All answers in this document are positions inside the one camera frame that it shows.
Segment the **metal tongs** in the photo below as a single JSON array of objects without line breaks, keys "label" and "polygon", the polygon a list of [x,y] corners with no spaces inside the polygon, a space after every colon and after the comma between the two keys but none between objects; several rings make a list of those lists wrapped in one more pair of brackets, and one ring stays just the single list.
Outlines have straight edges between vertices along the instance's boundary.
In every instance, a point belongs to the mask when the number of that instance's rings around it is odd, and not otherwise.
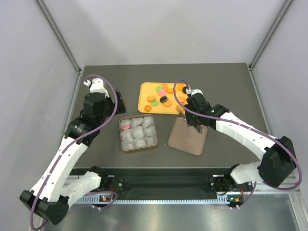
[{"label": "metal tongs", "polygon": [[191,115],[190,113],[187,113],[186,110],[184,110],[179,105],[176,106],[176,110],[178,114],[186,120],[188,127],[194,127],[198,133],[202,133],[203,131],[202,125],[198,124],[195,121],[195,119],[193,118],[193,115]]}]

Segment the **orange round cookie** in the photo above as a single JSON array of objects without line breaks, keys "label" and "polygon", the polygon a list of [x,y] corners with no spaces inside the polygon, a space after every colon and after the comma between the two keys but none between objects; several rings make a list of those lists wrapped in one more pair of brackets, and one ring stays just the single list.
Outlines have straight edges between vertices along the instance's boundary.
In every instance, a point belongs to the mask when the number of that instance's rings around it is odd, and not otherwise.
[{"label": "orange round cookie", "polygon": [[185,102],[185,100],[186,100],[186,98],[185,98],[185,97],[180,96],[180,97],[178,97],[178,100],[179,100],[181,103],[184,103],[184,102]]}]

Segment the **pink sandwich cookie bottom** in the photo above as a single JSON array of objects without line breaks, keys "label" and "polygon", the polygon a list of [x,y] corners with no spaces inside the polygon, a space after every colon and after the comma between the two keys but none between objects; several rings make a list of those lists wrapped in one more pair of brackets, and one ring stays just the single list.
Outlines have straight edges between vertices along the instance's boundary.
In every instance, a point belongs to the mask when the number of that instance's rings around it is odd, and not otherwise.
[{"label": "pink sandwich cookie bottom", "polygon": [[128,130],[128,129],[130,129],[130,125],[126,125],[122,128],[122,130]]}]

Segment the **orange swirl cookie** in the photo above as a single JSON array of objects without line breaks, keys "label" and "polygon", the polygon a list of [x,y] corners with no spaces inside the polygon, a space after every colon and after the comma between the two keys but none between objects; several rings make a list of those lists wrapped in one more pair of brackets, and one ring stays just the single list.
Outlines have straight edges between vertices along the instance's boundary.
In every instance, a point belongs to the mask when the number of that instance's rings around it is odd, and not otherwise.
[{"label": "orange swirl cookie", "polygon": [[147,105],[147,106],[144,107],[144,110],[146,112],[150,112],[152,110],[152,107],[150,105]]}]

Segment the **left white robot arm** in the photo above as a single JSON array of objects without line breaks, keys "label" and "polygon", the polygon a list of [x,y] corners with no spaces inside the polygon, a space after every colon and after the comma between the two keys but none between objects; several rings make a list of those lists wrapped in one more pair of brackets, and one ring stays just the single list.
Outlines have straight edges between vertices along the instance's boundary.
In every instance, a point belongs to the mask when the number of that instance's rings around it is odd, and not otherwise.
[{"label": "left white robot arm", "polygon": [[75,182],[65,186],[77,160],[99,135],[100,129],[116,114],[126,112],[125,102],[118,89],[116,102],[106,91],[92,92],[85,96],[83,109],[72,120],[64,133],[61,145],[40,180],[24,190],[20,201],[31,211],[53,225],[59,224],[69,208],[91,191],[104,191],[109,188],[108,174],[100,167],[91,167]]}]

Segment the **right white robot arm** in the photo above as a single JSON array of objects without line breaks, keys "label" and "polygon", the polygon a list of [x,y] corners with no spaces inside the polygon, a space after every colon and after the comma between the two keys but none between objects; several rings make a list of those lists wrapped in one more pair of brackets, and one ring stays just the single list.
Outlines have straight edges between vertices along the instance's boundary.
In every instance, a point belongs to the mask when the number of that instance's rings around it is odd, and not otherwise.
[{"label": "right white robot arm", "polygon": [[237,118],[226,107],[220,104],[211,106],[200,90],[193,90],[188,95],[185,114],[189,126],[211,127],[239,142],[259,159],[229,169],[224,179],[229,190],[237,190],[251,181],[262,181],[279,188],[296,168],[294,147],[289,138],[269,136]]}]

